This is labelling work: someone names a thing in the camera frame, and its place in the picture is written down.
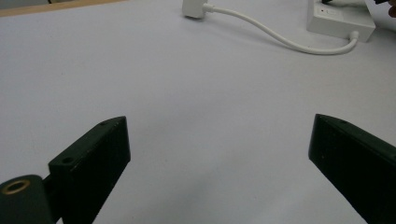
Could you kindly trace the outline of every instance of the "power plug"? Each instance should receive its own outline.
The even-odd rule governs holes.
[[[186,17],[201,19],[205,16],[205,3],[207,3],[207,0],[183,0],[181,11]]]
[[[349,38],[359,32],[359,41],[367,42],[375,29],[373,18],[364,0],[331,1],[309,0],[307,30],[310,32]]]

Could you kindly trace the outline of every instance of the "electrical outlet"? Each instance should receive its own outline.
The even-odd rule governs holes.
[[[367,42],[374,29],[364,0],[335,0],[326,4],[309,0],[307,30],[310,32],[349,39],[352,31],[358,31],[359,41]]]

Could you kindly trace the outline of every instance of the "white table surface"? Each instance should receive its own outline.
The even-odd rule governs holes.
[[[305,0],[211,3],[301,44],[346,43],[305,30]],[[317,113],[396,145],[388,8],[370,5],[390,29],[339,56],[223,15],[185,19],[181,0],[0,18],[0,182],[45,177],[96,123],[124,115],[132,162],[94,223],[363,224],[307,152]]]

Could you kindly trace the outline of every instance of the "white cable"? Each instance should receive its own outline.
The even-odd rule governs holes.
[[[341,48],[338,48],[338,49],[311,49],[309,47],[305,47],[305,46],[296,44],[292,41],[289,41],[285,37],[275,33],[274,31],[270,30],[269,28],[267,28],[263,24],[259,23],[258,21],[254,20],[246,15],[243,15],[239,12],[232,11],[232,10],[225,9],[225,8],[215,7],[215,6],[207,4],[207,3],[204,4],[204,12],[218,12],[221,14],[234,16],[241,20],[247,21],[247,22],[251,23],[252,25],[256,26],[257,28],[261,29],[262,31],[264,31],[265,33],[270,35],[271,37],[280,41],[281,43],[291,47],[292,49],[299,50],[301,52],[305,52],[305,53],[309,53],[309,54],[331,55],[331,54],[347,53],[347,52],[350,52],[356,46],[356,44],[358,43],[358,38],[359,38],[359,32],[353,31],[349,34],[349,44],[347,44]]]

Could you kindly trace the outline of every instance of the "screw hole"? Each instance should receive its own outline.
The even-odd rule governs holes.
[[[63,163],[70,163],[70,162],[72,162],[72,161],[73,161],[73,158],[71,158],[71,157],[66,157],[66,158],[64,158],[64,159],[62,160]]]
[[[29,180],[16,180],[2,189],[3,194],[14,194],[26,189],[30,185]]]

